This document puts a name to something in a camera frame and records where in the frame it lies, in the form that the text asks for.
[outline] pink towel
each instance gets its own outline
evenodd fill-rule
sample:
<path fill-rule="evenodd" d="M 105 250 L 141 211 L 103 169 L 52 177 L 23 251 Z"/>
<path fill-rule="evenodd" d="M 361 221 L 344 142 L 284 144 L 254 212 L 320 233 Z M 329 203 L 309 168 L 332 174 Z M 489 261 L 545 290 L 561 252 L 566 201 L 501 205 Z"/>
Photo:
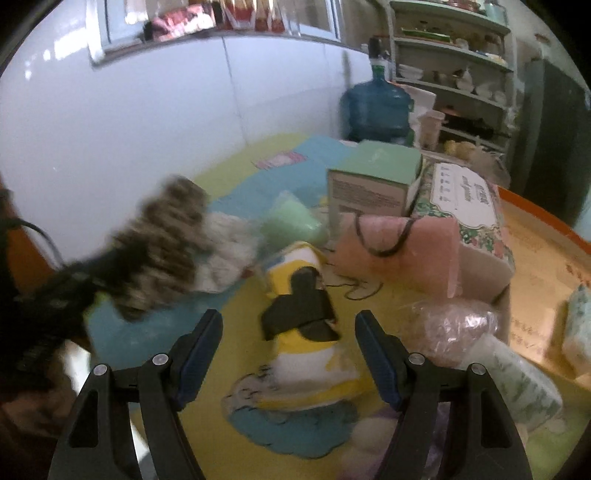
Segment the pink towel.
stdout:
<path fill-rule="evenodd" d="M 461 295 L 460 229 L 455 218 L 345 213 L 341 232 L 332 255 L 339 275 L 402 281 L 439 299 Z"/>

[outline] blue gripper pad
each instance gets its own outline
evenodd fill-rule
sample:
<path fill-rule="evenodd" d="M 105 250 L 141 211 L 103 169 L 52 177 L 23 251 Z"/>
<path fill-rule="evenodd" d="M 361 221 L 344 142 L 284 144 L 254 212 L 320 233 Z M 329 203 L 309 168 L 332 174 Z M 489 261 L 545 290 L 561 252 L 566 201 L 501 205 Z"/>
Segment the blue gripper pad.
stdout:
<path fill-rule="evenodd" d="M 392 340 L 384 333 L 378 321 L 369 310 L 359 312 L 355 317 L 355 337 L 369 372 L 378 387 L 379 396 L 394 410 L 398 410 L 402 403 L 402 396 L 398 391 L 398 381 L 402 359 L 394 358 L 395 352 Z"/>
<path fill-rule="evenodd" d="M 210 309 L 203 314 L 192 333 L 183 335 L 174 344 L 171 350 L 171 377 L 173 381 L 177 377 L 178 390 L 172 400 L 178 411 L 197 398 L 217 346 L 222 340 L 222 333 L 222 315 L 217 310 Z M 177 361 L 180 367 L 175 369 L 174 363 Z"/>

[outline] floral packaging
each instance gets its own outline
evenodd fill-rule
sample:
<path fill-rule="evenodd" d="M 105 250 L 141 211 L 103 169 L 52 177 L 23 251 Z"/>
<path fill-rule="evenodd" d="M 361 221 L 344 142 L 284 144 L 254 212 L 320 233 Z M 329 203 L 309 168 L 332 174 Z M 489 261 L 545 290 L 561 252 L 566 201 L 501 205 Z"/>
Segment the floral packaging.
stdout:
<path fill-rule="evenodd" d="M 491 303 L 515 273 L 498 189 L 469 168 L 426 166 L 413 217 L 454 217 L 460 228 L 462 296 Z"/>
<path fill-rule="evenodd" d="M 563 400 L 554 382 L 489 333 L 474 343 L 458 368 L 464 370 L 475 362 L 490 373 L 513 421 L 524 424 L 529 432 L 561 410 Z"/>

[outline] green box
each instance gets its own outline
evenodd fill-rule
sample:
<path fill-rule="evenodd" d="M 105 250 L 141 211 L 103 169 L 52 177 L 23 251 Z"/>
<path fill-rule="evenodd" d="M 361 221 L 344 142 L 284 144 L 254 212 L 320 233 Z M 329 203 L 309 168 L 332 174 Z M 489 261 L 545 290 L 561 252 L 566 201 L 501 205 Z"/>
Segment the green box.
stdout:
<path fill-rule="evenodd" d="M 338 234 L 342 212 L 407 216 L 422 166 L 420 150 L 362 141 L 351 156 L 328 171 L 331 233 Z"/>

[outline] white cloth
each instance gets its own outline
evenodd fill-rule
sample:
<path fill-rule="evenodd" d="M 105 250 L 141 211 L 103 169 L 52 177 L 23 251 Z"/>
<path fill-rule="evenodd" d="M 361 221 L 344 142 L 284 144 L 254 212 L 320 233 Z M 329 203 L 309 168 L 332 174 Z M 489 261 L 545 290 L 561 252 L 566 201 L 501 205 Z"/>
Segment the white cloth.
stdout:
<path fill-rule="evenodd" d="M 194 290 L 221 293 L 254 263 L 259 241 L 247 220 L 220 212 L 207 214 L 202 235 L 199 246 L 211 254 L 197 265 Z"/>

